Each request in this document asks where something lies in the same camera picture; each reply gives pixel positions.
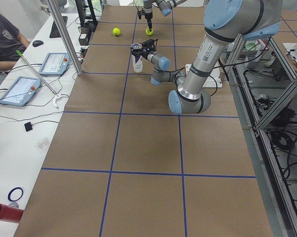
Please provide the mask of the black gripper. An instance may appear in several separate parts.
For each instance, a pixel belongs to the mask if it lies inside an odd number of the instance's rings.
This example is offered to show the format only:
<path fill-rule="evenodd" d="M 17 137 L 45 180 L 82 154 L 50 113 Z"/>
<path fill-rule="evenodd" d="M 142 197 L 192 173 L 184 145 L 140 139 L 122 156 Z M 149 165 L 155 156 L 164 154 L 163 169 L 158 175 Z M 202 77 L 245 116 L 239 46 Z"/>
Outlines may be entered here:
<path fill-rule="evenodd" d="M 143 43 L 133 43 L 130 48 L 132 56 L 142 56 L 143 58 L 148 59 L 149 53 L 155 52 L 155 40 L 148 39 Z"/>
<path fill-rule="evenodd" d="M 152 32 L 152 21 L 151 19 L 153 18 L 153 9 L 150 8 L 143 8 L 142 13 L 147 20 L 147 25 L 148 25 L 148 30 Z"/>

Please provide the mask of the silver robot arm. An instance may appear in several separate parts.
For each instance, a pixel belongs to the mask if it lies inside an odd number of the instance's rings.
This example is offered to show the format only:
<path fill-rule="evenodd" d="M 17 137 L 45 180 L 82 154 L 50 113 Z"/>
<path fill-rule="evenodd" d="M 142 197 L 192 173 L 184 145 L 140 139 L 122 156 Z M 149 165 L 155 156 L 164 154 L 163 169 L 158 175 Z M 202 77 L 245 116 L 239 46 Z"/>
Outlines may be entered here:
<path fill-rule="evenodd" d="M 175 7 L 184 2 L 186 2 L 186 0 L 144 0 L 143 8 L 137 11 L 137 16 L 138 19 L 144 16 L 148 24 L 148 32 L 152 33 L 153 28 L 151 20 L 153 18 L 153 3 L 157 5 L 157 8 L 164 16 L 168 16 Z"/>
<path fill-rule="evenodd" d="M 280 0 L 212 0 L 204 12 L 205 37 L 187 75 L 168 71 L 170 60 L 156 52 L 153 39 L 131 45 L 133 70 L 142 71 L 142 59 L 151 62 L 152 84 L 176 85 L 168 96 L 170 110 L 177 115 L 202 113 L 211 104 L 203 85 L 225 47 L 238 35 L 244 40 L 275 35 L 280 29 L 281 10 Z"/>

